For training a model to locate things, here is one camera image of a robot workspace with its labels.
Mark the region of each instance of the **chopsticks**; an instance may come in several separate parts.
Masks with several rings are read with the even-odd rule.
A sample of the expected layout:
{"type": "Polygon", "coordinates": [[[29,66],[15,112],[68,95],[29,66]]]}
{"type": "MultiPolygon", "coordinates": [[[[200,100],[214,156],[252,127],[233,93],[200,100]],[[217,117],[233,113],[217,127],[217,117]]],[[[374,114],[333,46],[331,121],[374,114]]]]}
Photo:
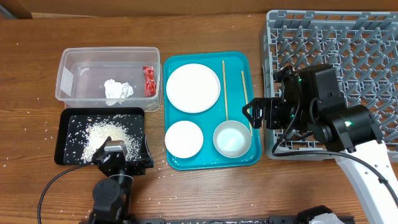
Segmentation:
{"type": "Polygon", "coordinates": [[[226,120],[228,120],[228,101],[227,101],[227,97],[226,97],[225,62],[224,62],[224,60],[223,60],[223,80],[224,80],[225,114],[226,114],[226,120]]]}
{"type": "MultiPolygon", "coordinates": [[[[243,71],[241,73],[242,73],[244,99],[246,100],[246,104],[248,104],[248,93],[246,93],[246,82],[244,81],[244,73],[243,73],[243,71]]],[[[253,136],[253,128],[251,127],[250,122],[249,122],[249,126],[250,126],[250,135],[253,136]]]]}

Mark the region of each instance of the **white tissue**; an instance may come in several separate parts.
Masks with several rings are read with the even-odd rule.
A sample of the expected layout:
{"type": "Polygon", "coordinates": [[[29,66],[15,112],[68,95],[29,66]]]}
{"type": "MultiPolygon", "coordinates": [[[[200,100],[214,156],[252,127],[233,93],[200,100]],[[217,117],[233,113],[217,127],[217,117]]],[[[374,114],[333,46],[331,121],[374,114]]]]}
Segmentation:
{"type": "MultiPolygon", "coordinates": [[[[105,86],[105,96],[110,99],[125,99],[132,95],[134,92],[132,87],[128,83],[119,83],[114,81],[113,79],[107,80],[104,83],[105,86]]],[[[124,100],[107,100],[105,103],[108,106],[112,106],[115,103],[119,102],[120,104],[124,100]]]]}

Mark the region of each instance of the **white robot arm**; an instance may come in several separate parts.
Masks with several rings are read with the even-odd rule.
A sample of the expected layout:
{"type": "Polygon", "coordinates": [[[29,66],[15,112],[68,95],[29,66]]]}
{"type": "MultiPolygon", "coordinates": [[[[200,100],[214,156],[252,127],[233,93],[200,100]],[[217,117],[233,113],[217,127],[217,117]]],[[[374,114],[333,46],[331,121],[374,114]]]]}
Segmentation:
{"type": "MultiPolygon", "coordinates": [[[[274,72],[273,78],[284,87],[282,97],[255,98],[242,109],[253,128],[260,128],[265,120],[267,129],[284,130],[272,148],[272,155],[334,156],[353,185],[369,222],[398,223],[398,181],[387,156],[383,134],[367,107],[347,107],[336,69],[328,64],[301,70],[288,66],[274,72]],[[292,129],[309,131],[294,141],[313,134],[326,146],[326,151],[275,153],[281,142],[289,140],[287,135],[292,129]]],[[[312,217],[314,220],[308,222],[336,223],[328,215],[312,217]]]]}
{"type": "MultiPolygon", "coordinates": [[[[398,193],[398,181],[391,168],[384,143],[376,140],[355,146],[356,152],[350,153],[364,162],[372,165],[386,178],[398,193]]],[[[398,208],[387,187],[380,183],[379,178],[362,164],[345,157],[335,156],[337,164],[343,169],[354,187],[369,223],[398,223],[398,208]]]]}

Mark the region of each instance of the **gray dish rack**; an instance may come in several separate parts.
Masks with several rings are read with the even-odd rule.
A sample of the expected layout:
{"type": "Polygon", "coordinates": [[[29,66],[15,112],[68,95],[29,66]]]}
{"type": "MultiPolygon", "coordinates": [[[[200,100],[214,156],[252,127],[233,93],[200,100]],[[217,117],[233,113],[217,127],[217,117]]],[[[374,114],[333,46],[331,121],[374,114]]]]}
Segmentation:
{"type": "MultiPolygon", "coordinates": [[[[282,91],[272,72],[287,65],[303,68],[329,63],[336,68],[346,104],[372,112],[398,162],[398,12],[273,10],[260,32],[265,97],[282,91]]],[[[271,149],[284,130],[264,129],[266,154],[272,159],[323,160],[324,155],[273,157],[271,149]]],[[[300,136],[292,131],[288,138],[300,136]]],[[[285,141],[276,152],[322,150],[314,139],[285,141]]]]}

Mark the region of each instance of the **small white plate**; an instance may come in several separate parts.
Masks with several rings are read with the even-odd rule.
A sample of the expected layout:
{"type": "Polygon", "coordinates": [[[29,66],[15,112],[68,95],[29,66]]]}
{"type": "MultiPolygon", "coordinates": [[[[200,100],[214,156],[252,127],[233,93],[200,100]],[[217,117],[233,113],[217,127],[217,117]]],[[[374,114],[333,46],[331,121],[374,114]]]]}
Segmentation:
{"type": "Polygon", "coordinates": [[[186,159],[200,151],[203,145],[203,133],[195,123],[179,121],[169,127],[164,142],[173,156],[186,159]]]}
{"type": "Polygon", "coordinates": [[[171,104],[186,113],[200,113],[211,108],[220,96],[217,74],[207,66],[186,64],[167,80],[166,94],[171,104]]]}

